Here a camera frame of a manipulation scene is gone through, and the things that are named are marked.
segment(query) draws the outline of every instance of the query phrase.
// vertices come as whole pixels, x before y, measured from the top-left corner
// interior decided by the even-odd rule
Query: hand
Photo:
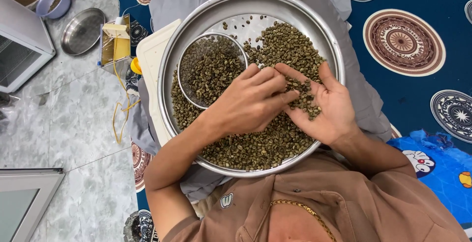
[[[307,79],[301,72],[286,64],[278,63],[275,68],[283,75],[301,82]],[[312,103],[318,105],[322,112],[310,121],[308,113],[298,107],[292,110],[286,106],[284,111],[304,133],[324,144],[332,145],[356,135],[360,129],[354,120],[354,109],[347,88],[336,80],[327,62],[321,64],[319,72],[324,85],[312,81],[310,87],[311,93],[315,95]]]
[[[285,91],[287,81],[277,70],[249,67],[198,118],[211,124],[221,137],[263,131],[298,91]]]

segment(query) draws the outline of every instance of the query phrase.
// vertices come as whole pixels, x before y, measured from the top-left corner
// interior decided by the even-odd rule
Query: yellow cord
[[[123,84],[123,82],[121,81],[121,78],[119,77],[118,73],[117,73],[117,68],[116,68],[116,64],[115,64],[115,54],[116,54],[116,51],[117,51],[117,43],[118,43],[118,40],[117,40],[117,34],[115,33],[115,46],[114,46],[114,49],[113,49],[113,69],[115,70],[115,75],[117,76],[118,78],[118,81],[120,82],[121,84],[121,87],[123,87],[123,89],[125,90],[125,94],[126,94],[126,97],[128,98],[128,107],[125,108],[125,109],[122,109],[121,112],[125,112],[126,111],[126,119],[125,119],[125,123],[123,123],[123,127],[121,127],[121,134],[119,136],[119,140],[118,140],[118,135],[117,135],[117,132],[115,130],[115,116],[117,114],[117,109],[118,109],[118,106],[123,106],[120,102],[117,102],[117,105],[115,106],[115,112],[113,113],[113,120],[112,120],[112,125],[113,125],[113,132],[115,133],[115,140],[117,141],[117,143],[121,143],[121,137],[123,136],[123,130],[125,129],[125,125],[126,125],[126,121],[128,121],[128,116],[129,116],[129,109],[131,107],[133,107],[134,105],[136,105],[139,101],[141,100],[138,100],[136,102],[133,103],[133,105],[129,105],[129,95],[128,95],[128,92],[126,91],[126,87],[125,85]]]

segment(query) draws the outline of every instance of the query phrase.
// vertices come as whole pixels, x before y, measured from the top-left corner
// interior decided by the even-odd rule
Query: purple plastic bowl
[[[39,0],[36,5],[36,15],[56,19],[63,16],[70,7],[70,0],[61,0],[52,11],[49,11],[54,0]]]

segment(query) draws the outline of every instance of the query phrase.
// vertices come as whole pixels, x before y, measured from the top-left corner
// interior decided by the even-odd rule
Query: man
[[[184,241],[469,241],[454,217],[417,178],[407,157],[370,139],[354,120],[349,91],[320,67],[311,82],[323,110],[313,121],[287,105],[284,75],[306,77],[285,64],[251,64],[145,171],[146,196],[162,242]],[[230,134],[262,131],[281,111],[307,135],[342,154],[356,171],[327,154],[265,178],[233,179],[203,220],[178,181],[208,144]]]

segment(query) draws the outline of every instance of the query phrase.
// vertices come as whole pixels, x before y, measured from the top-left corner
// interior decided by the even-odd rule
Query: white cutting board
[[[180,25],[180,19],[168,24],[164,28],[154,32],[139,42],[136,49],[136,56],[139,60],[139,66],[143,72],[146,88],[149,93],[149,114],[154,123],[157,137],[161,146],[166,144],[172,136],[167,131],[161,113],[159,112],[157,99],[157,78],[159,66],[161,65],[162,55],[169,42],[170,37]]]

